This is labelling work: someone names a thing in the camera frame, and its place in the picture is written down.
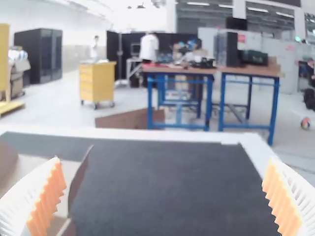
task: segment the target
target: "black cabinet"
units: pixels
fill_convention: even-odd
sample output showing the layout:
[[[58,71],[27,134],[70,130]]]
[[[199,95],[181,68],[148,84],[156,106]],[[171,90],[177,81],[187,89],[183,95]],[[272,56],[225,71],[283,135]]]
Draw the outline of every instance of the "black cabinet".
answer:
[[[42,84],[62,77],[62,30],[33,29],[14,34],[14,45],[29,54],[30,83]]]

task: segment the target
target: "wooden pallet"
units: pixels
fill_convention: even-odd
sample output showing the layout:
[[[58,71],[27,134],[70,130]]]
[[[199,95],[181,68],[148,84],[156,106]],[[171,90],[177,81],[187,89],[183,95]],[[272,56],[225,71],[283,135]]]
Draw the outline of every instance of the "wooden pallet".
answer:
[[[25,103],[22,102],[0,102],[0,118],[6,114],[16,110],[25,108]]]

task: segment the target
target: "black bag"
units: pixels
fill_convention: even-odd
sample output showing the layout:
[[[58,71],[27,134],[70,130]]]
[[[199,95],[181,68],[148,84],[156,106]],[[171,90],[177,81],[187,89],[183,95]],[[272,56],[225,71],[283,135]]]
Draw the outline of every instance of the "black bag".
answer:
[[[315,98],[310,98],[305,105],[307,109],[315,111]]]
[[[304,103],[305,103],[306,107],[308,107],[307,103],[309,103],[309,101],[313,98],[315,98],[314,89],[312,89],[312,88],[305,89],[305,91],[304,91]]]

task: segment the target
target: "yellow drawer cabinet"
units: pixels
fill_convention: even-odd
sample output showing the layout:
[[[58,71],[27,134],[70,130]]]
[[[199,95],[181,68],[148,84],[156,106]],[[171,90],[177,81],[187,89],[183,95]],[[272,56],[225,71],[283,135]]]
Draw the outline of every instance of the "yellow drawer cabinet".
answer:
[[[99,102],[110,101],[110,107],[114,107],[116,62],[104,62],[95,64],[80,64],[80,99],[90,101],[97,109]]]

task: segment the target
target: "black mat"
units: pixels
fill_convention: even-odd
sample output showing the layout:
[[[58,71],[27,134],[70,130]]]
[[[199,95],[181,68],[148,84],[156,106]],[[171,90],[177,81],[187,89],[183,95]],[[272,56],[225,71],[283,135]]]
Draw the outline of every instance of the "black mat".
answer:
[[[90,168],[73,205],[78,236],[278,236],[261,179],[241,146],[5,133],[20,153]]]

